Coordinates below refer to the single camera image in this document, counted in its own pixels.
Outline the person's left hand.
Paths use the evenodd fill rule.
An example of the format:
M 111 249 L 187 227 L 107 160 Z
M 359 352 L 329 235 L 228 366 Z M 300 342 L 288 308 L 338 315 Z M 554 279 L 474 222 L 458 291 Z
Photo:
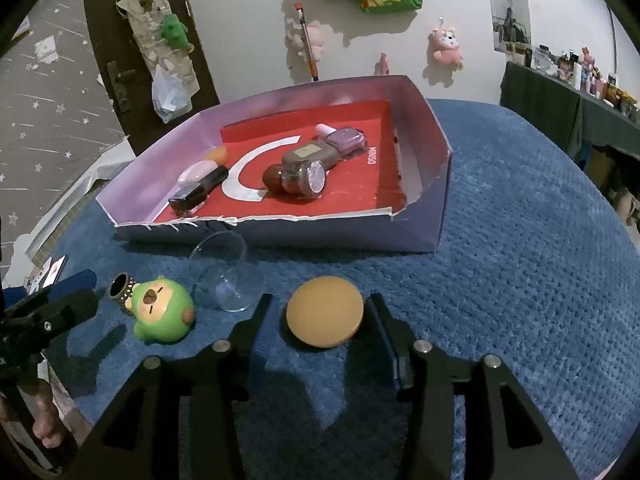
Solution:
M 36 403 L 38 413 L 32 424 L 32 432 L 45 448 L 59 448 L 67 440 L 74 441 L 78 446 L 84 444 L 93 426 L 76 408 L 67 414 L 66 419 L 62 419 L 58 407 L 45 394 L 37 394 Z M 1 427 L 14 442 L 32 445 L 32 440 L 18 429 L 18 418 L 4 396 L 1 397 Z

